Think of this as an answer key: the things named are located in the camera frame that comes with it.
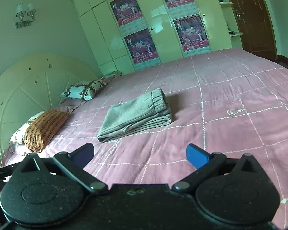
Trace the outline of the corner open shelves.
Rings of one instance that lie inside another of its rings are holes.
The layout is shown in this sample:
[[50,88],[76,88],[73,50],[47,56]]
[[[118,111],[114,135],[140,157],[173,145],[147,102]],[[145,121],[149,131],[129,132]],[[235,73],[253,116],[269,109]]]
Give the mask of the corner open shelves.
[[233,2],[231,0],[218,0],[225,18],[233,48],[243,49],[241,37],[243,33],[237,24]]

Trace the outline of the brown wooden door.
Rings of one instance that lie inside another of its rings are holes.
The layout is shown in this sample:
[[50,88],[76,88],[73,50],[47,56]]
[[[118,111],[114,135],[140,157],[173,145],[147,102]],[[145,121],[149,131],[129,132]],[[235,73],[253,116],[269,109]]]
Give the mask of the brown wooden door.
[[259,57],[277,59],[275,36],[265,0],[230,0],[242,33],[243,49]]

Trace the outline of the cream round headboard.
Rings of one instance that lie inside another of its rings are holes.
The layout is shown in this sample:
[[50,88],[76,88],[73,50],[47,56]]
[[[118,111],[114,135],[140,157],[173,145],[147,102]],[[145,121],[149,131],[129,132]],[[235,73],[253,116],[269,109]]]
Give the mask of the cream round headboard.
[[82,62],[53,53],[26,56],[0,76],[0,166],[13,133],[40,111],[56,107],[73,83],[94,80]]

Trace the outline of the grey-green sweatpants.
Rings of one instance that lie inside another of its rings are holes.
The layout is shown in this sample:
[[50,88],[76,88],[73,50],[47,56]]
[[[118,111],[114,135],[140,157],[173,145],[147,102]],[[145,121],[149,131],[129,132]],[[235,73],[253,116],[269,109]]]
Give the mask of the grey-green sweatpants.
[[111,106],[97,134],[99,142],[109,142],[151,128],[169,125],[172,111],[161,88],[146,92],[122,104]]

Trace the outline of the orange striped pillow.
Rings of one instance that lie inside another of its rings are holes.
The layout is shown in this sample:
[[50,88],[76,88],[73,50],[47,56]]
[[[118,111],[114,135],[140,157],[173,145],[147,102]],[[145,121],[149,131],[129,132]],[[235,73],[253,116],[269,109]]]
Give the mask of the orange striped pillow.
[[33,152],[42,152],[70,116],[71,113],[57,110],[44,112],[25,131],[24,144]]

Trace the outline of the upper left red poster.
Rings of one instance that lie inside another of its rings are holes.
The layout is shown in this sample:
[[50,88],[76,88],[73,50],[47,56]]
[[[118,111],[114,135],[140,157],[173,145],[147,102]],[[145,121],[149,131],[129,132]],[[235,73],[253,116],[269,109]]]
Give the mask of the upper left red poster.
[[143,17],[136,0],[113,0],[110,6],[119,26]]

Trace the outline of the pink checked bedspread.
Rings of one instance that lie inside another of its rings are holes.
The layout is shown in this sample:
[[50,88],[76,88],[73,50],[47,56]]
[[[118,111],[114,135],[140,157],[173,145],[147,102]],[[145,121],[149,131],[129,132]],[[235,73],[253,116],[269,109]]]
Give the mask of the pink checked bedspread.
[[[106,143],[97,135],[109,108],[161,88],[173,119],[169,125]],[[85,171],[112,185],[174,184],[194,171],[186,147],[239,158],[255,156],[276,186],[274,217],[288,228],[288,69],[243,50],[221,50],[124,75],[75,110],[40,157],[72,152],[85,143],[94,157]]]

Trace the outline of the wall lamp sconce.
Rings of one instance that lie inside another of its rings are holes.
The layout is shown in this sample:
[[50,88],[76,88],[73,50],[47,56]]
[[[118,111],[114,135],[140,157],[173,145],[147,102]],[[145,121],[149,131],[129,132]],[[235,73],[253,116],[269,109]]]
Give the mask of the wall lamp sconce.
[[16,8],[16,17],[18,21],[15,23],[15,28],[25,28],[30,26],[35,21],[36,9],[32,3],[26,5],[23,4],[17,5]]

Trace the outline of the lower left red poster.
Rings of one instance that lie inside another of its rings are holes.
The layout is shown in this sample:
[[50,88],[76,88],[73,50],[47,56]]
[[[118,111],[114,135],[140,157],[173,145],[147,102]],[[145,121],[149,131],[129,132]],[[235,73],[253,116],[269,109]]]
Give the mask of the lower left red poster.
[[156,47],[148,29],[124,37],[134,64],[158,57]]

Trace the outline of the white pink pillow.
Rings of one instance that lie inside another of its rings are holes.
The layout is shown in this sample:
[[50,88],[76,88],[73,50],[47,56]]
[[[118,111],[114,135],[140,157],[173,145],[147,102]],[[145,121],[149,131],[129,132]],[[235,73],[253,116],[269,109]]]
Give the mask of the white pink pillow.
[[35,119],[37,119],[38,117],[40,117],[40,115],[42,115],[43,113],[44,113],[44,111],[41,111],[41,112],[35,114],[26,123],[22,124],[22,126],[20,126],[18,128],[18,130],[15,131],[15,133],[13,133],[13,135],[11,136],[11,138],[9,140],[9,143],[10,144],[23,144],[24,143],[24,135],[25,135],[26,130],[33,123],[33,121]]

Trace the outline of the light blue patterned pillow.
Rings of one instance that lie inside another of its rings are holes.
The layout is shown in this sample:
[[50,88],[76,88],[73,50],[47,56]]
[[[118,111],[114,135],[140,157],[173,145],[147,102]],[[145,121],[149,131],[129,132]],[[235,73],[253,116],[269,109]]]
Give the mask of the light blue patterned pillow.
[[74,83],[66,90],[61,92],[61,97],[81,100],[91,100],[94,96],[107,85],[101,80],[83,80]]

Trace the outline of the lower right red poster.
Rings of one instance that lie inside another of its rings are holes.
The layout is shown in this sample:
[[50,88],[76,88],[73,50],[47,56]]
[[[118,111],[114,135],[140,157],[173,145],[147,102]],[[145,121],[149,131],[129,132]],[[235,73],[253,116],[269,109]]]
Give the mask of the lower right red poster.
[[174,24],[184,52],[198,49],[210,50],[210,43],[200,15],[177,19]]

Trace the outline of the cream wardrobe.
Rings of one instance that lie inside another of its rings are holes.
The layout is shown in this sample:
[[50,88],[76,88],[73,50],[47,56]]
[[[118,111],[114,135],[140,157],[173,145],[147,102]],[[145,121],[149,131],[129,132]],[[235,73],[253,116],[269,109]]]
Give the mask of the cream wardrobe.
[[[180,58],[233,48],[218,0],[194,0],[168,6],[165,0],[136,0],[143,17],[119,26],[110,2],[113,0],[72,0],[97,65],[102,74],[129,74]],[[200,15],[210,50],[184,52],[174,21]],[[158,57],[134,64],[124,37],[148,29]]]

